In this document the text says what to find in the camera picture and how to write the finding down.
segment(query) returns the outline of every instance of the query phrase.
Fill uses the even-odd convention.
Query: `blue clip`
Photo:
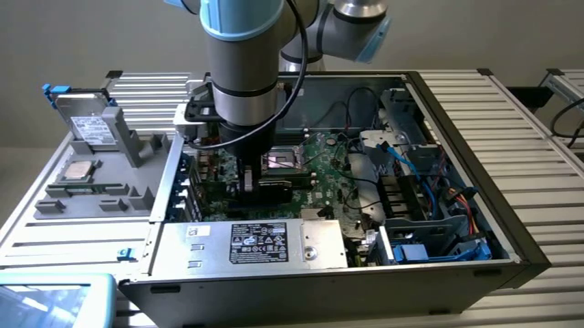
[[[68,94],[71,91],[71,87],[68,85],[55,85],[53,89],[51,90],[52,94]]]
[[[48,103],[51,104],[51,107],[52,107],[53,109],[59,109],[59,108],[56,107],[55,100],[51,98],[51,84],[48,84],[48,83],[43,85],[43,94],[44,94],[44,97],[45,97],[47,100],[48,100]]]
[[[119,261],[134,261],[136,260],[136,250],[134,248],[124,248],[118,251]]]

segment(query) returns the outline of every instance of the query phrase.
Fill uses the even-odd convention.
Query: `white wall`
[[[584,68],[583,0],[389,0],[390,34],[370,66],[488,67],[508,84]],[[196,18],[163,0],[0,1],[0,146],[55,146],[64,124],[43,83],[96,87],[107,71],[204,71]]]

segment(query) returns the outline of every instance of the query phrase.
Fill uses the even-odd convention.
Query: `power supply label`
[[[89,145],[116,144],[108,125],[99,116],[77,116],[72,117],[71,121],[73,121],[76,130]]]
[[[286,223],[231,225],[228,261],[232,264],[289,262]]]

